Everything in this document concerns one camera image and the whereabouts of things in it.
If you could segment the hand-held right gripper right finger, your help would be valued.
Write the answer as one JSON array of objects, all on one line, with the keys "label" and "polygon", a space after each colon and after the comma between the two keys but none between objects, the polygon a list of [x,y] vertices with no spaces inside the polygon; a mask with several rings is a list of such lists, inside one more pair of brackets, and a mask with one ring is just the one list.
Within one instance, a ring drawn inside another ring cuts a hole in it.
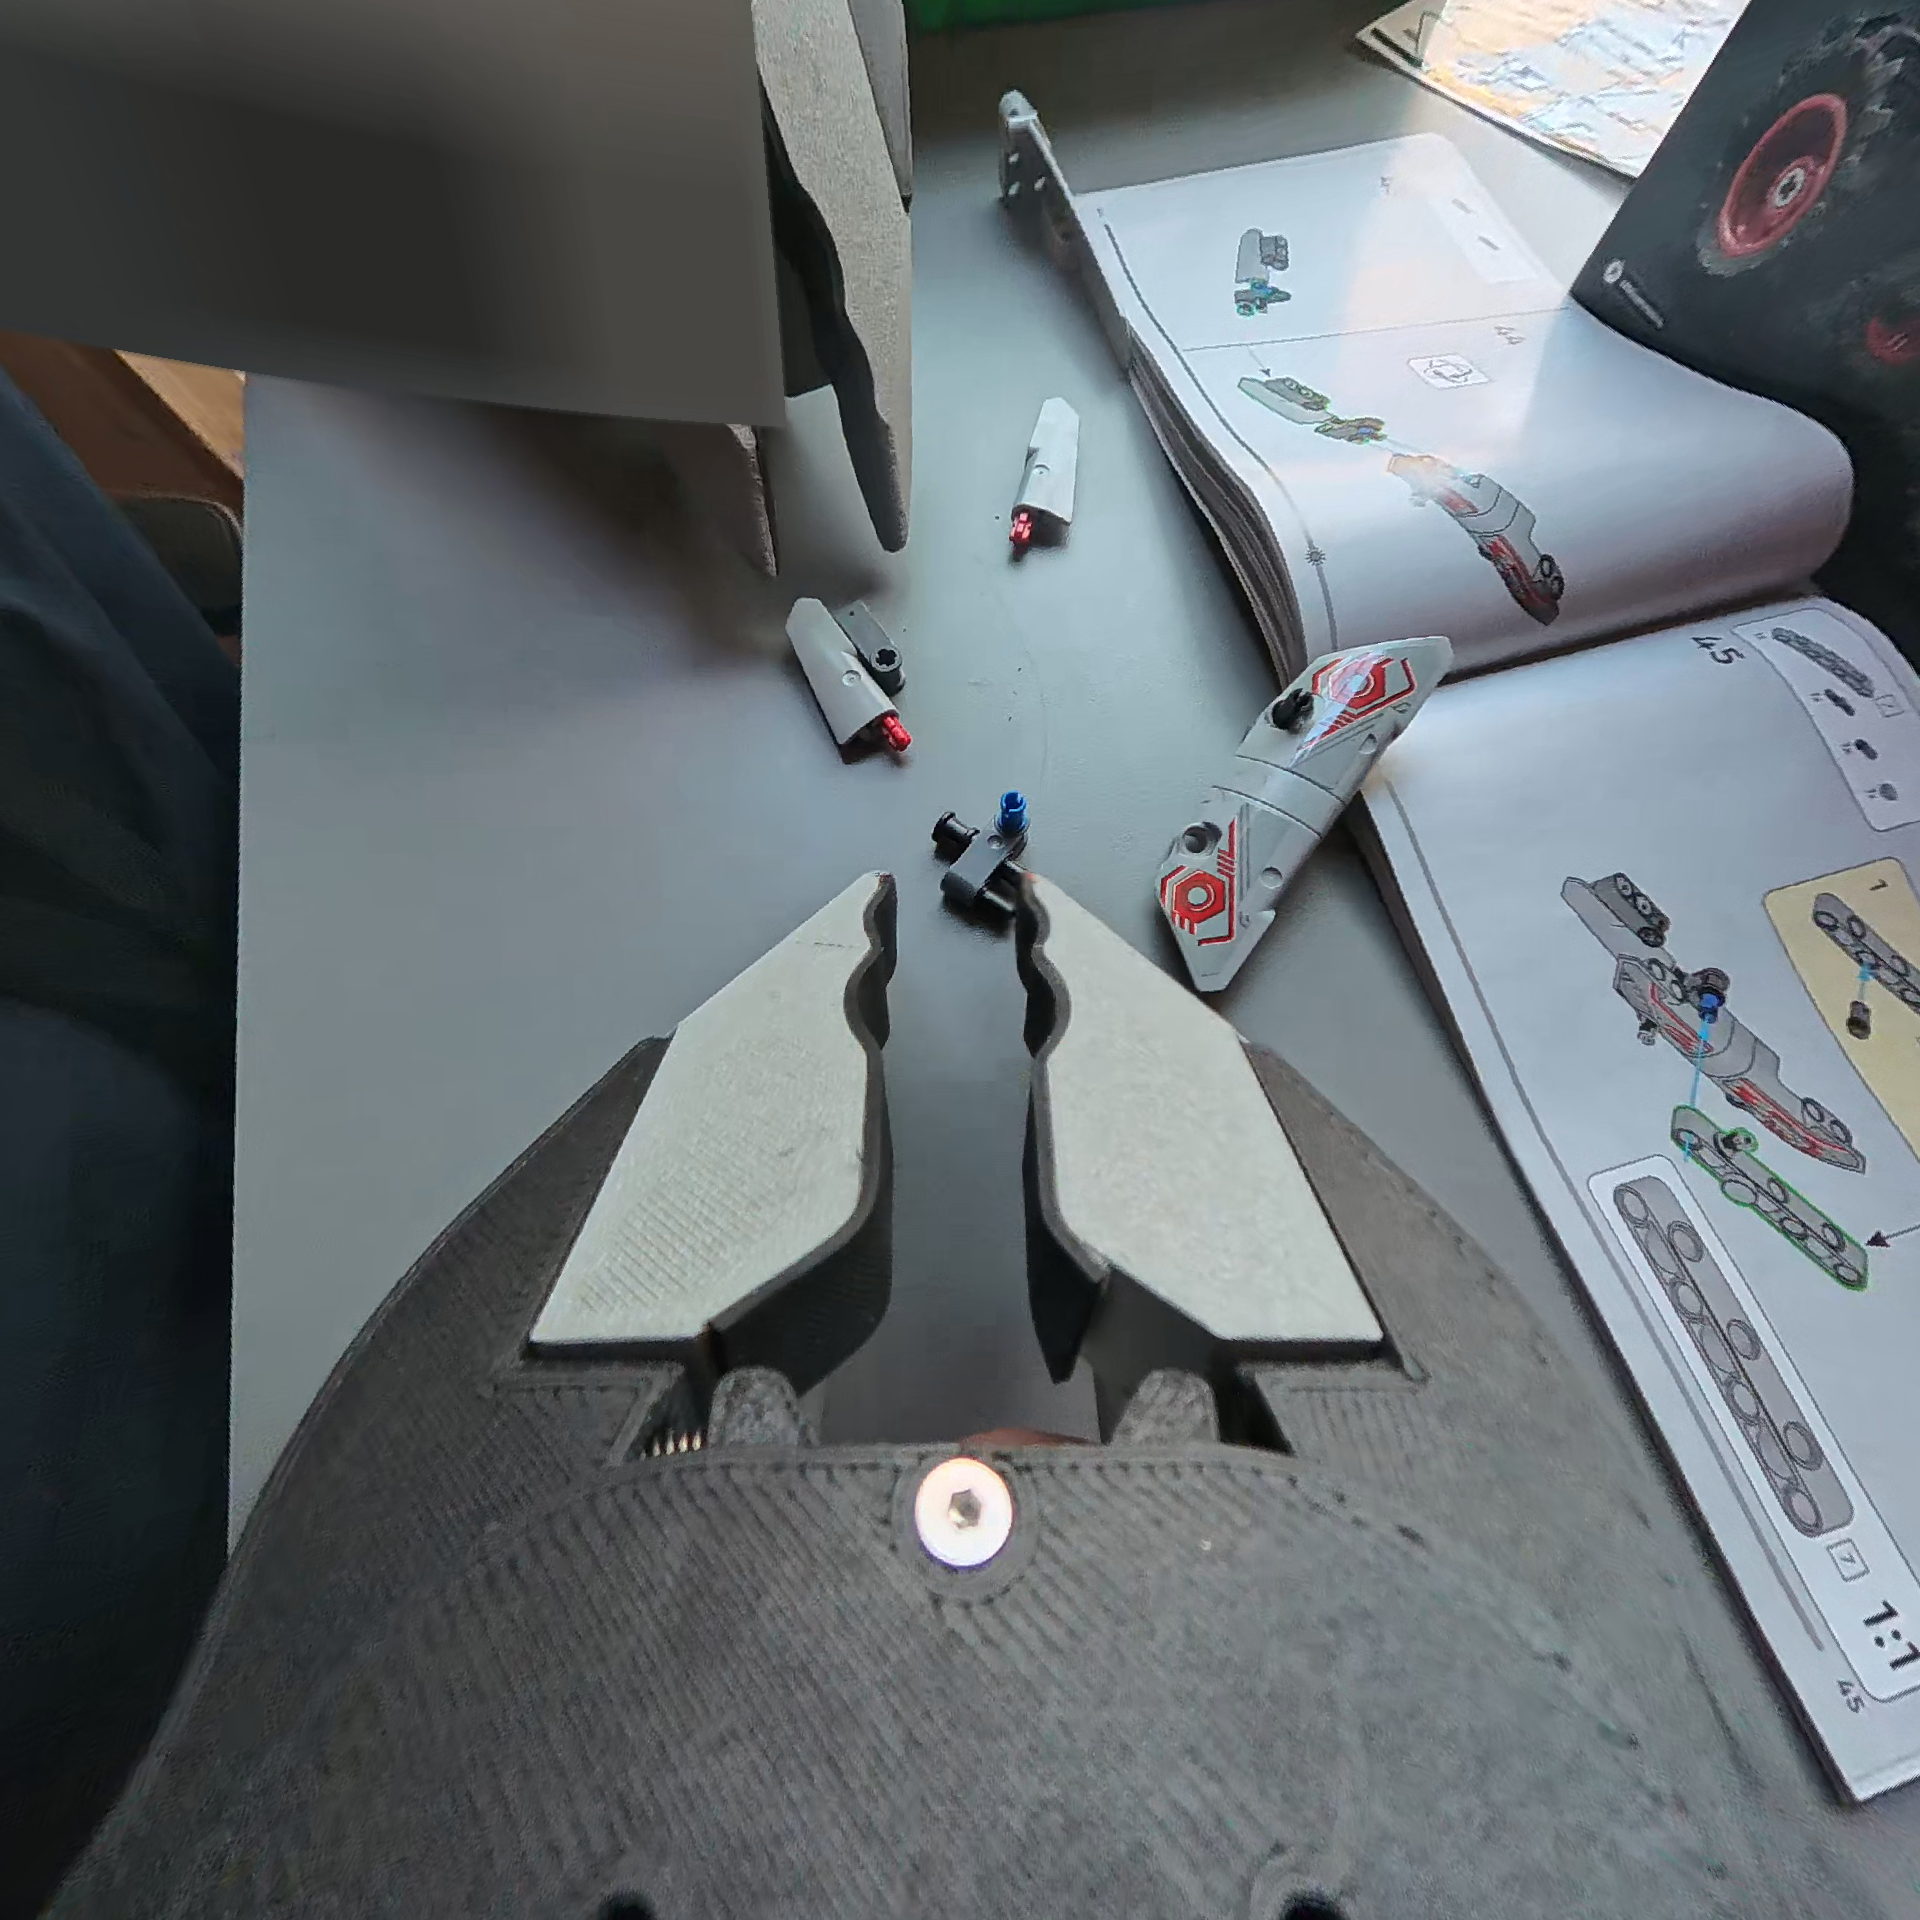
[{"label": "hand-held right gripper right finger", "polygon": [[1053,1378],[1373,1359],[1385,1330],[1240,1030],[1043,874],[1019,883],[1028,1305]]}]

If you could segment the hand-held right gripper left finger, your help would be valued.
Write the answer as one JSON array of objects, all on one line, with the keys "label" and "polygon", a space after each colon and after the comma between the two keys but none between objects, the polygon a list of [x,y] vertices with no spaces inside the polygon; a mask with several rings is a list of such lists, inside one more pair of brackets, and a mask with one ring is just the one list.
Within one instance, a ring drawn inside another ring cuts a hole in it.
[{"label": "hand-held right gripper left finger", "polygon": [[564,1357],[845,1359],[891,1283],[896,878],[686,1015],[528,1330]]}]

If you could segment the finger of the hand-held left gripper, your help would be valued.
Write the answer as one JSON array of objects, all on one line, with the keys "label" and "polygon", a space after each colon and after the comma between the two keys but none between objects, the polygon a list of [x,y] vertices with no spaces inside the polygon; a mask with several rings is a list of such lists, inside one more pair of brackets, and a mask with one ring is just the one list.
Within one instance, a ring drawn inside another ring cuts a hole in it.
[{"label": "finger of the hand-held left gripper", "polygon": [[728,547],[761,578],[777,578],[777,511],[756,426],[738,423],[706,426],[704,503]]},{"label": "finger of the hand-held left gripper", "polygon": [[913,494],[915,147],[900,2],[756,2],[785,391],[830,385],[885,553]]}]

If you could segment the grey lego panel with connector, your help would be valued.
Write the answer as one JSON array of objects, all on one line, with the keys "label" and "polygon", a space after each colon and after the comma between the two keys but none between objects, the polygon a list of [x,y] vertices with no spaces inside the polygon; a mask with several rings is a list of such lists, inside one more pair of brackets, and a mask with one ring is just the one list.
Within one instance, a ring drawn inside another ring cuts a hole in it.
[{"label": "grey lego panel with connector", "polygon": [[907,753],[913,736],[874,665],[885,643],[865,654],[858,634],[814,595],[793,602],[785,633],[840,752]]}]

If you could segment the lego connector with blue pin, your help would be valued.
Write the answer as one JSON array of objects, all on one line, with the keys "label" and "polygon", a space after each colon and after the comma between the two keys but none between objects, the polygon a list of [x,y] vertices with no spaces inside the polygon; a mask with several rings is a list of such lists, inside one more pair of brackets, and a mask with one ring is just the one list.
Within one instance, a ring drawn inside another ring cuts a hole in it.
[{"label": "lego connector with blue pin", "polygon": [[1028,801],[1018,789],[998,793],[992,822],[984,829],[962,822],[952,809],[942,814],[931,829],[931,843],[947,863],[942,894],[949,906],[984,923],[1012,923],[1027,838]]}]

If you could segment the grey lego beam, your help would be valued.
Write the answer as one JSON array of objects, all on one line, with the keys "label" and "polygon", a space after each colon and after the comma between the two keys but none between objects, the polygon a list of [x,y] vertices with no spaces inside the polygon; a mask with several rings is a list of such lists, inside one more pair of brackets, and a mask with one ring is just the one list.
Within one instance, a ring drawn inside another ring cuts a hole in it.
[{"label": "grey lego beam", "polygon": [[1018,86],[998,96],[998,202],[1040,242],[1053,266],[1085,272],[1085,234],[1037,107]]}]

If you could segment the grey lego panel red pin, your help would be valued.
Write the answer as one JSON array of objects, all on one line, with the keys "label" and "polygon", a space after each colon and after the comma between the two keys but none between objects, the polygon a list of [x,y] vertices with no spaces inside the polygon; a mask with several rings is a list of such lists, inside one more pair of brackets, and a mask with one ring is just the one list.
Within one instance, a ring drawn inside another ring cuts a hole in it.
[{"label": "grey lego panel red pin", "polygon": [[1040,407],[1025,451],[1025,469],[1011,513],[1011,547],[1014,559],[1037,543],[1066,538],[1073,527],[1076,495],[1078,414],[1066,398],[1046,398]]}]

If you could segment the lego instruction booklet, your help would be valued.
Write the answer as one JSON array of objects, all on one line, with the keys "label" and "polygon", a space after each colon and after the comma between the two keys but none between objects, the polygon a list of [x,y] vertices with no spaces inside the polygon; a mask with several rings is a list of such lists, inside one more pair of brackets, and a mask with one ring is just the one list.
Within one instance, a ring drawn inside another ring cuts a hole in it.
[{"label": "lego instruction booklet", "polygon": [[1437,134],[1062,200],[1283,677],[1452,641],[1382,881],[1841,1785],[1916,1783],[1916,674],[1812,592],[1849,455]]}]

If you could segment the grey red-patterned lego panel assembly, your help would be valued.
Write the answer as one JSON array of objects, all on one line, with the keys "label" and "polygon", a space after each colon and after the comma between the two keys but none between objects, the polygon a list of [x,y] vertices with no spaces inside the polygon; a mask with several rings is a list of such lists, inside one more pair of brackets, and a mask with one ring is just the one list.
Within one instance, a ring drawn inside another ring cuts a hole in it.
[{"label": "grey red-patterned lego panel assembly", "polygon": [[1454,662],[1424,634],[1318,655],[1248,727],[1158,867],[1192,987],[1225,992],[1284,890]]}]

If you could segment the black lego set box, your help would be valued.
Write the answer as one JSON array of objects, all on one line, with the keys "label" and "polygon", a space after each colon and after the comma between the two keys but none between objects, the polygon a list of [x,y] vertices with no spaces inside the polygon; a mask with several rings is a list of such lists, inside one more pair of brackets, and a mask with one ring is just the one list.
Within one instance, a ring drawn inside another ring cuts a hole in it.
[{"label": "black lego set box", "polygon": [[1914,662],[1918,3],[1748,3],[1572,297],[1841,439],[1857,503],[1824,579]]}]

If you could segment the black office chair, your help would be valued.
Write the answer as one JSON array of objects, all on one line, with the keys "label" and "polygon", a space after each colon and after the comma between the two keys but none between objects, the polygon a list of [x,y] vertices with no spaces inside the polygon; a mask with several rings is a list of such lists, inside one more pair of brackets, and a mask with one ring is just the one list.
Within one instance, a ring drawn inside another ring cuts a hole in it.
[{"label": "black office chair", "polygon": [[109,494],[180,593],[237,651],[244,621],[244,522],[202,495]]}]

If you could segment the printed sticker sheet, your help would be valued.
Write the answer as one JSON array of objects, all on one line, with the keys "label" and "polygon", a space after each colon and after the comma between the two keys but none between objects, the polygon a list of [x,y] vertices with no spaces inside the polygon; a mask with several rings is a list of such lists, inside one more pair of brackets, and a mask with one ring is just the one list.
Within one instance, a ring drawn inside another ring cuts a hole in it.
[{"label": "printed sticker sheet", "polygon": [[1406,2],[1358,46],[1540,147],[1636,181],[1745,2]]}]

